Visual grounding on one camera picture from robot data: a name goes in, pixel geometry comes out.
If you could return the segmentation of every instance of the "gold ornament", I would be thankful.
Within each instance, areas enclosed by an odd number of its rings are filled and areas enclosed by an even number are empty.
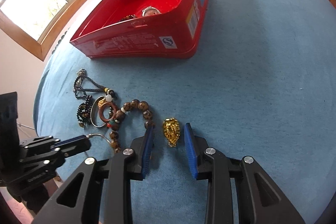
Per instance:
[[[99,102],[98,102],[98,107],[101,108],[101,106],[106,103],[106,100],[105,98],[104,99],[101,99]]]
[[[180,137],[179,121],[176,120],[175,118],[165,119],[163,121],[162,127],[163,127],[163,133],[165,134],[168,140],[168,145],[170,147],[175,147],[177,140]]]

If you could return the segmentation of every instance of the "red box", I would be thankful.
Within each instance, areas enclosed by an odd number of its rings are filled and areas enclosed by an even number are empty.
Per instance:
[[[90,58],[189,58],[196,52],[208,0],[102,0],[70,43]],[[161,14],[142,17],[148,6]],[[138,18],[118,22],[127,15]]]

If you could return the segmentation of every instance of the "screw head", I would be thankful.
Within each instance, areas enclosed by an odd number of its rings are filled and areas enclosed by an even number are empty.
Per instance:
[[[85,162],[85,164],[90,165],[90,164],[93,164],[95,162],[95,159],[92,158],[92,157],[89,157],[84,162]]]
[[[213,155],[214,153],[216,153],[216,149],[212,148],[212,147],[208,147],[205,150],[205,153],[209,154],[209,155]]]
[[[251,164],[251,163],[254,162],[254,159],[252,157],[250,157],[250,156],[246,156],[244,158],[244,162],[246,162],[247,164]]]
[[[127,156],[131,155],[131,154],[133,154],[133,149],[132,148],[126,148],[126,149],[124,149],[123,154],[127,155]]]

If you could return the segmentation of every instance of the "box label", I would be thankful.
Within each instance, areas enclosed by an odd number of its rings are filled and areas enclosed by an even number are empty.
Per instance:
[[[194,39],[196,33],[198,21],[201,17],[200,11],[203,9],[204,2],[205,0],[195,0],[186,19],[192,39]]]
[[[187,22],[187,25],[188,25],[188,28],[191,34],[191,38],[194,38],[196,29],[197,29],[197,24],[198,24],[198,19],[197,19],[194,5],[191,6],[186,22]]]
[[[147,50],[159,47],[157,38],[150,33],[142,32],[135,34],[124,34],[118,37],[102,39],[94,42],[95,49],[100,52],[106,51],[128,51]]]
[[[177,48],[172,37],[159,37],[165,48]]]

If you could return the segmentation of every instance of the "wooden window frame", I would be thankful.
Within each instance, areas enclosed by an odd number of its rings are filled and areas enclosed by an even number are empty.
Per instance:
[[[87,0],[69,0],[53,17],[38,40],[32,38],[0,10],[0,29],[25,50],[44,61],[58,35]]]

